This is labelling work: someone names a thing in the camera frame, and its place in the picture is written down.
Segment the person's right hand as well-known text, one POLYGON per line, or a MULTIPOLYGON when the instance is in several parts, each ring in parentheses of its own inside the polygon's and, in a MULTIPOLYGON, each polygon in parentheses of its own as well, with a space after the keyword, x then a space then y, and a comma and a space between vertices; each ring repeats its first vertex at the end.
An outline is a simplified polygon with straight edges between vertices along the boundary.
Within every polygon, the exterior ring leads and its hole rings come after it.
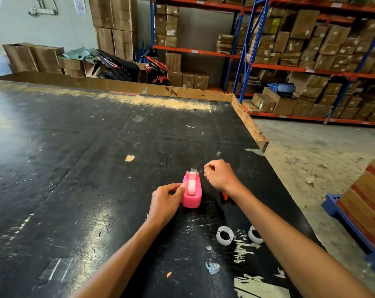
POLYGON ((204 166, 204 169, 213 169, 215 171, 215 181, 211 184, 216 190, 233 197, 238 194, 243 185, 236 177, 229 163, 222 159, 211 160, 204 166))

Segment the person's left hand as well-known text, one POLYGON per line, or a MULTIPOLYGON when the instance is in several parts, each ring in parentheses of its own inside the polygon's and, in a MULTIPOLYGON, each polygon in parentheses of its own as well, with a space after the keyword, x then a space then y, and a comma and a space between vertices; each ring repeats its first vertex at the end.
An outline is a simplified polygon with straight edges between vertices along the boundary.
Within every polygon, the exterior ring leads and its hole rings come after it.
POLYGON ((160 229, 172 219, 178 210, 182 197, 172 194, 173 185, 159 186, 153 193, 148 220, 160 229))

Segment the pink tape dispenser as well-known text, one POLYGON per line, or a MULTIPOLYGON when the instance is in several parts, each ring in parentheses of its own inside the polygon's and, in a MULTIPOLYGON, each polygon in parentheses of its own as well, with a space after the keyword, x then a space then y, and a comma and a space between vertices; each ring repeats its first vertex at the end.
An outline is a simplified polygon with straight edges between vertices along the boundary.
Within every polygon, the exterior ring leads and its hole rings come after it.
POLYGON ((186 208, 195 209, 200 206, 201 198, 202 198, 202 187, 201 187, 201 180, 200 175, 197 169, 191 168, 190 171, 187 171, 182 184, 187 184, 188 188, 188 180, 189 179, 196 179, 196 190, 195 190, 195 196, 189 196, 187 195, 188 189, 186 189, 182 199, 181 199, 181 205, 186 208))

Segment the person's left forearm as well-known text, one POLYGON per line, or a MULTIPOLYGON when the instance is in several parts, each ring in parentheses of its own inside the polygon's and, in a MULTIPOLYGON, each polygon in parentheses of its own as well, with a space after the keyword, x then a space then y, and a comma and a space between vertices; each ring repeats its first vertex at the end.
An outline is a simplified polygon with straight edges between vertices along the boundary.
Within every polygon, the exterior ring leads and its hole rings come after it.
POLYGON ((120 298, 140 261, 165 225, 165 221, 149 217, 135 235, 73 293, 72 298, 120 298))

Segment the person's right forearm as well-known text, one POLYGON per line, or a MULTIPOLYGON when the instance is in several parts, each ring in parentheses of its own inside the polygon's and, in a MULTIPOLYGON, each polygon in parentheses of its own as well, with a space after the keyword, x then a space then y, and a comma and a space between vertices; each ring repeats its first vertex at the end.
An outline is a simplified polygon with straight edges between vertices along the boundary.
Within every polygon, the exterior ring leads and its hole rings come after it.
POLYGON ((375 298, 340 262, 288 224, 241 183, 228 195, 238 204, 305 298, 375 298))

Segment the white empty tape core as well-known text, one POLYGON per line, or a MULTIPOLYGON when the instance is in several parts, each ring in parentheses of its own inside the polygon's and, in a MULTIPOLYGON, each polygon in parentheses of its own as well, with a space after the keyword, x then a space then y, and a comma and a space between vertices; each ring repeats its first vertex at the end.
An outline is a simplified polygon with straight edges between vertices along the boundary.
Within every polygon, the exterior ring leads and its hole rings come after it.
POLYGON ((216 239, 218 243, 220 243, 223 246, 229 246, 231 245, 233 239, 234 239, 234 233, 231 228, 228 226, 220 226, 216 232, 216 239), (228 238, 224 239, 221 236, 221 233, 226 233, 228 238))
POLYGON ((250 229, 248 230, 248 233, 247 233, 248 237, 253 243, 257 245, 261 245, 264 242, 264 240, 260 237, 255 236, 253 233, 254 231, 256 231, 256 228, 252 225, 250 229))

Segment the cardboard table edge strip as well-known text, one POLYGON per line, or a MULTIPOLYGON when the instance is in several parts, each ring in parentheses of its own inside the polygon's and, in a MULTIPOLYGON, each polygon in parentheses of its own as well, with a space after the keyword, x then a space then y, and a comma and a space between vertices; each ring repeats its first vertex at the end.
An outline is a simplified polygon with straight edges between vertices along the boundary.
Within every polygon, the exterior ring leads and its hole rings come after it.
POLYGON ((269 145, 269 140, 267 137, 253 122, 250 115, 233 94, 225 94, 210 90, 184 89, 181 87, 150 85, 145 83, 132 83, 98 78, 73 78, 63 74, 48 74, 26 71, 16 74, 2 75, 0 76, 0 81, 14 81, 35 85, 52 85, 65 88, 98 90, 116 95, 151 95, 163 96, 166 98, 229 102, 262 153, 265 153, 269 145))

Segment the upright brown cardboard box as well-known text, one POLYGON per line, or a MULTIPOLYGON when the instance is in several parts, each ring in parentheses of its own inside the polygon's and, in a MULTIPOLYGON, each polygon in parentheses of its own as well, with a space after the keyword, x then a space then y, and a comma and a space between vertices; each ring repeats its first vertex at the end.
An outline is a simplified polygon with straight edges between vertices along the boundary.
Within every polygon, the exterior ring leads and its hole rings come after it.
POLYGON ((181 72, 181 60, 182 55, 175 52, 166 53, 166 67, 169 72, 180 73, 181 72))

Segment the narrow blue orange shelf rack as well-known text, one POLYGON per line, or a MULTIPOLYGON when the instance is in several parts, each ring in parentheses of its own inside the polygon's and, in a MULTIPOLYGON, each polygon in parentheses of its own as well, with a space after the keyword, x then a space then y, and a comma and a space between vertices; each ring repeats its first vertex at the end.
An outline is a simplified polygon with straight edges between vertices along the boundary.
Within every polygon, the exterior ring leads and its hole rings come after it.
POLYGON ((236 53, 236 48, 238 37, 240 34, 240 27, 243 22, 243 17, 245 13, 252 13, 255 10, 255 2, 256 0, 250 1, 248 4, 246 4, 246 0, 150 0, 151 46, 154 49, 162 49, 166 51, 217 56, 225 58, 220 82, 220 84, 223 85, 222 89, 225 92, 227 89, 228 81, 230 79, 232 62, 234 59, 239 59, 241 57, 240 54, 236 53), (226 54, 196 48, 182 48, 155 45, 155 13, 158 5, 170 5, 190 9, 216 11, 221 13, 233 13, 234 17, 232 27, 230 30, 230 35, 234 35, 232 51, 230 52, 230 54, 226 54))

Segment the bundle of folded cardboard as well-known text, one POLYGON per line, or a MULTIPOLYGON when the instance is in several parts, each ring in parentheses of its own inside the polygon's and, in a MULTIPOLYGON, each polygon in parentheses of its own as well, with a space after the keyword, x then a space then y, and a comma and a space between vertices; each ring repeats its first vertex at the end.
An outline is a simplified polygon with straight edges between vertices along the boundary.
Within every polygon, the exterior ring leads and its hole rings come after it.
POLYGON ((231 55, 234 45, 234 35, 219 34, 216 41, 216 52, 220 54, 231 55))

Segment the wide blue orange shelf rack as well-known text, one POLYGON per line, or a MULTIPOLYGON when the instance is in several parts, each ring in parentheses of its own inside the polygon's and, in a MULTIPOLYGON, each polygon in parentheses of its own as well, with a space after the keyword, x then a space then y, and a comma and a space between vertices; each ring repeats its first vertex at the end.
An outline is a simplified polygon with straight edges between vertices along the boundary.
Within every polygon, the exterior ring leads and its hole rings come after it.
POLYGON ((245 95, 245 89, 248 85, 248 79, 243 77, 243 84, 239 91, 237 90, 238 81, 241 78, 240 73, 241 69, 244 69, 244 73, 249 70, 251 72, 252 68, 261 68, 261 69, 270 69, 275 71, 289 71, 289 72, 299 72, 299 73, 307 73, 307 74, 319 74, 319 75, 330 75, 330 76, 338 76, 344 77, 347 79, 347 83, 344 84, 340 95, 336 99, 336 103, 333 105, 329 116, 324 119, 324 124, 328 122, 335 122, 335 123, 342 123, 342 124, 360 124, 358 120, 344 120, 342 118, 331 118, 331 114, 334 113, 336 107, 339 106, 342 97, 347 92, 347 85, 350 84, 353 80, 358 78, 364 79, 375 79, 375 74, 368 74, 368 73, 361 73, 360 70, 364 65, 364 62, 369 57, 369 52, 375 47, 375 37, 370 45, 370 49, 368 52, 363 56, 361 59, 360 64, 357 66, 354 72, 347 72, 347 71, 329 71, 329 70, 322 70, 322 69, 307 69, 304 67, 294 67, 294 66, 287 66, 287 65, 273 65, 273 64, 259 64, 254 63, 254 57, 256 56, 259 39, 263 33, 263 27, 265 24, 266 15, 269 11, 269 8, 273 7, 285 7, 285 6, 298 6, 299 9, 318 9, 319 11, 325 11, 325 15, 327 17, 321 18, 318 16, 318 19, 325 20, 326 24, 329 24, 330 21, 335 21, 337 23, 353 23, 354 21, 348 20, 344 21, 344 19, 348 19, 348 17, 355 17, 355 21, 358 19, 366 19, 366 18, 375 18, 375 5, 370 5, 365 3, 364 5, 359 5, 357 3, 342 3, 336 2, 332 0, 321 1, 321 0, 254 0, 252 6, 246 7, 246 2, 243 1, 240 10, 240 17, 238 23, 235 27, 236 34, 235 40, 238 39, 238 35, 240 34, 240 26, 242 23, 243 15, 246 11, 250 12, 250 19, 248 24, 247 33, 244 40, 244 45, 242 49, 242 54, 240 57, 240 62, 238 66, 238 75, 235 79, 235 84, 233 87, 233 94, 239 97, 239 102, 242 103, 243 97, 245 95))

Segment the blue plastic pallet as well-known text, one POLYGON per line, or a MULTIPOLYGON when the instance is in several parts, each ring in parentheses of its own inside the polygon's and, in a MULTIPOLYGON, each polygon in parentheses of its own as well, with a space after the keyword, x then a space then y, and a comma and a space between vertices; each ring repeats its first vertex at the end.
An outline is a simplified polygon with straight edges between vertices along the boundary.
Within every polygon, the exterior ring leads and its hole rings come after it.
POLYGON ((370 241, 370 236, 361 232, 358 229, 358 224, 354 223, 337 204, 340 198, 340 194, 326 194, 321 206, 330 217, 338 219, 344 225, 345 229, 364 250, 364 259, 375 273, 375 245, 370 241))

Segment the stack of small labelled boxes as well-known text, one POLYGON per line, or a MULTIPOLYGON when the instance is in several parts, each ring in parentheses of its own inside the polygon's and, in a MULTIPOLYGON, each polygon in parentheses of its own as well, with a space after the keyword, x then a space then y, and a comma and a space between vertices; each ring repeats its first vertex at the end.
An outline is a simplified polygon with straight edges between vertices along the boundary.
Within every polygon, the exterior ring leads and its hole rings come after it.
POLYGON ((178 47, 178 20, 180 8, 173 5, 155 4, 154 45, 178 47))

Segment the red-taped cardboard box stack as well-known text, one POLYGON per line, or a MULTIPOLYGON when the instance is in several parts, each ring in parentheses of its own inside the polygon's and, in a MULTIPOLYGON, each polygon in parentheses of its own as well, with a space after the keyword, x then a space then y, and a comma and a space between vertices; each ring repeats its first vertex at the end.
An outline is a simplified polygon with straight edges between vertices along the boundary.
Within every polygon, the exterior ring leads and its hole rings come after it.
POLYGON ((336 204, 375 247, 375 160, 336 204))

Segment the low brown cardboard box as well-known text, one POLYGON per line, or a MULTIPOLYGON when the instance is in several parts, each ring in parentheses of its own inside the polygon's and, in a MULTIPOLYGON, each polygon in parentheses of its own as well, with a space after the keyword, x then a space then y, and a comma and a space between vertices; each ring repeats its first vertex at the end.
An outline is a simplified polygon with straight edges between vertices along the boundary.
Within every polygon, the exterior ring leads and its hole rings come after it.
POLYGON ((64 73, 72 78, 82 78, 86 76, 84 63, 78 59, 67 59, 59 56, 60 67, 64 70, 64 73))

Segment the green crumpled sheet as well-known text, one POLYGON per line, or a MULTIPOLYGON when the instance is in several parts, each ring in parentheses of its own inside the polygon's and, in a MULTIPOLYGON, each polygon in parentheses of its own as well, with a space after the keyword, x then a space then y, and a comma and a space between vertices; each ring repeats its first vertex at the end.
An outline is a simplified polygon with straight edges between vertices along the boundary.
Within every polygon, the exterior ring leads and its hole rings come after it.
POLYGON ((70 50, 62 54, 63 58, 71 60, 86 60, 93 61, 97 56, 97 50, 95 48, 85 48, 81 47, 78 49, 70 50))

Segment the pile of brown shelf boxes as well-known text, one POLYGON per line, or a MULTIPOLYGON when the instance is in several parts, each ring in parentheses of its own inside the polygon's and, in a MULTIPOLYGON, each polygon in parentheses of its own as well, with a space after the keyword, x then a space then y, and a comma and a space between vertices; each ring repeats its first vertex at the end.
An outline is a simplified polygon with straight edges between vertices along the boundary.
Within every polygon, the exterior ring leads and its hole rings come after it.
MULTIPOLYGON (((253 62, 354 72, 375 37, 375 19, 355 21, 353 17, 354 22, 345 26, 321 23, 321 15, 318 10, 270 7, 253 62)), ((248 24, 240 28, 238 46, 242 49, 248 24)), ((360 72, 375 74, 375 47, 360 72)), ((347 83, 338 76, 261 68, 245 74, 242 68, 236 91, 244 76, 248 85, 242 103, 250 114, 304 120, 324 121, 347 83), (293 83, 293 98, 270 91, 266 88, 270 83, 293 83)), ((375 124, 375 79, 358 78, 348 84, 331 118, 375 124)))

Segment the stack of tall cardboard cartons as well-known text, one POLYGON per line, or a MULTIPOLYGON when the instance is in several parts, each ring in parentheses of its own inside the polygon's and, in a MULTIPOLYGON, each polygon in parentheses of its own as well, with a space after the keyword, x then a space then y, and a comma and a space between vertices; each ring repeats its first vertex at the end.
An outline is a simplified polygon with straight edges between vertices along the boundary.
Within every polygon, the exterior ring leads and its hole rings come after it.
POLYGON ((100 50, 126 61, 135 61, 137 0, 89 0, 100 50))

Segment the open brown cardboard box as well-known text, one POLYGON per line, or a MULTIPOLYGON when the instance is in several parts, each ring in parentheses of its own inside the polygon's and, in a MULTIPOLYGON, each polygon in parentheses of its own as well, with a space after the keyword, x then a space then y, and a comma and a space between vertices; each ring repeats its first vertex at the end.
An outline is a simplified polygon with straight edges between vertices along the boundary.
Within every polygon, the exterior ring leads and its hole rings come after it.
POLYGON ((40 72, 37 64, 33 48, 34 44, 17 43, 17 44, 3 44, 2 45, 8 59, 10 61, 12 71, 20 73, 24 71, 40 72))
POLYGON ((60 67, 58 59, 64 53, 63 47, 35 45, 32 47, 32 51, 40 72, 64 74, 64 70, 60 67))

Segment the white paper notice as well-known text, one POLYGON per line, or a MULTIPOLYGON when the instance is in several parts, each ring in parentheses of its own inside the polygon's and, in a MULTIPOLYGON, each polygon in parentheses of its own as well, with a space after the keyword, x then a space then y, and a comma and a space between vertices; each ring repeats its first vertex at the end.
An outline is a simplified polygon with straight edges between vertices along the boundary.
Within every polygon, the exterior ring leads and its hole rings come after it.
POLYGON ((87 16, 85 0, 73 0, 78 16, 87 16))

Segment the wall pipe fixture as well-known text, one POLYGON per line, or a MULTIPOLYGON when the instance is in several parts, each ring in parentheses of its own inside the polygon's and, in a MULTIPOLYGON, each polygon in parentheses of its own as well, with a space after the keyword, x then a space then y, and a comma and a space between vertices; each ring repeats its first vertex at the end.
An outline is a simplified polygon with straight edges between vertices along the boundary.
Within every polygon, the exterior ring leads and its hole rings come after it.
POLYGON ((32 18, 38 18, 41 15, 52 15, 52 16, 59 15, 58 7, 57 7, 55 0, 51 0, 53 3, 52 8, 47 8, 44 0, 34 0, 34 1, 35 1, 35 5, 31 7, 28 11, 29 16, 31 16, 32 18))

